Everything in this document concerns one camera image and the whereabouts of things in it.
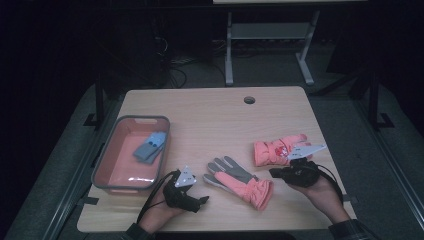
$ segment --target glove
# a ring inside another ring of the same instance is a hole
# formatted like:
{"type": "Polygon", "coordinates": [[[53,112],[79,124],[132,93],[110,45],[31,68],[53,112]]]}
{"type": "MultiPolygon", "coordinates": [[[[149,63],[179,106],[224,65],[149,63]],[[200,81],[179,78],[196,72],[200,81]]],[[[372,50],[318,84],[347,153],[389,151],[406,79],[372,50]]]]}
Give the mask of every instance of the glove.
{"type": "Polygon", "coordinates": [[[266,208],[274,189],[272,181],[259,180],[227,156],[222,160],[215,158],[214,162],[208,163],[208,169],[213,175],[203,175],[205,182],[235,193],[256,210],[266,208]]]}
{"type": "Polygon", "coordinates": [[[144,143],[134,151],[138,162],[152,164],[163,148],[165,132],[153,132],[144,143]]]}
{"type": "Polygon", "coordinates": [[[255,142],[255,166],[290,165],[287,156],[293,147],[310,146],[305,134],[287,136],[273,142],[255,142]]]}

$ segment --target human hand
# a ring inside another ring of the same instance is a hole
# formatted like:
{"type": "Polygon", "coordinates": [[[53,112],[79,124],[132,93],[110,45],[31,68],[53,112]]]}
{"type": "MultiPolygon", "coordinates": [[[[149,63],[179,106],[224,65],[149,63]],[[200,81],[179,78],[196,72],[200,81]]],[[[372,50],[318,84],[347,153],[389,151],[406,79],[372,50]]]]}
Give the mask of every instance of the human hand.
{"type": "Polygon", "coordinates": [[[153,234],[161,229],[170,219],[184,212],[180,208],[171,208],[165,202],[163,186],[152,199],[151,207],[143,215],[138,225],[149,234],[153,234]]]}
{"type": "Polygon", "coordinates": [[[333,224],[350,220],[333,186],[324,177],[320,176],[314,185],[307,188],[288,185],[303,193],[333,224]]]}

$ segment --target table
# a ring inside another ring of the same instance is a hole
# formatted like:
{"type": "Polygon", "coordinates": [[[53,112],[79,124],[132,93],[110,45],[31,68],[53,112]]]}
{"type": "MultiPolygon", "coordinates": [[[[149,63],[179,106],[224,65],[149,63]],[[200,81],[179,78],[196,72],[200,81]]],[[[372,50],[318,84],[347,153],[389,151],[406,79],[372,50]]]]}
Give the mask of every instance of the table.
{"type": "MultiPolygon", "coordinates": [[[[198,213],[172,219],[161,231],[240,231],[326,229],[331,223],[301,193],[274,179],[274,194],[265,211],[254,210],[237,196],[202,180],[206,165],[228,155],[262,179],[268,169],[254,167],[253,143],[304,133],[312,144],[325,144],[304,90],[300,87],[134,90],[127,93],[119,117],[164,115],[171,122],[171,142],[165,173],[188,165],[199,181],[188,192],[210,196],[198,213]],[[245,103],[253,97],[253,104],[245,103]]],[[[345,192],[330,151],[314,154],[313,161],[330,169],[345,192]]],[[[92,186],[78,221],[82,232],[125,231],[138,216],[146,196],[109,195],[92,186]]],[[[349,215],[355,218],[350,202],[349,215]]]]}

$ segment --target pink tray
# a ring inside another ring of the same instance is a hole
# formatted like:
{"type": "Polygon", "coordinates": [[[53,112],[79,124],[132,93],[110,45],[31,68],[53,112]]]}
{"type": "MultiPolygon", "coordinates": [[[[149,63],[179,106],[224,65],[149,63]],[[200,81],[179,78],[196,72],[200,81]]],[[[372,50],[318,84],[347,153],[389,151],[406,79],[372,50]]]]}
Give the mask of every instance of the pink tray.
{"type": "Polygon", "coordinates": [[[100,155],[92,183],[109,193],[138,193],[155,185],[165,165],[169,128],[169,120],[164,116],[119,118],[100,155]],[[151,165],[138,162],[134,151],[151,133],[158,131],[166,133],[162,151],[151,165]]]}

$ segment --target gray glove with orange fingers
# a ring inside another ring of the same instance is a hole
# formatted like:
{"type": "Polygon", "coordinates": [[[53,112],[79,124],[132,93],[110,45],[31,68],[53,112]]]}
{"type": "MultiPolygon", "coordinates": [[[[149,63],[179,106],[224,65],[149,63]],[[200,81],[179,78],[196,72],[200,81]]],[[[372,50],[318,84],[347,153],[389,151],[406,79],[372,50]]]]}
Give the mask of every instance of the gray glove with orange fingers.
{"type": "Polygon", "coordinates": [[[208,163],[208,169],[213,175],[205,174],[205,182],[235,193],[245,202],[251,203],[256,210],[266,208],[274,189],[271,180],[258,179],[228,156],[215,158],[208,163]]]}

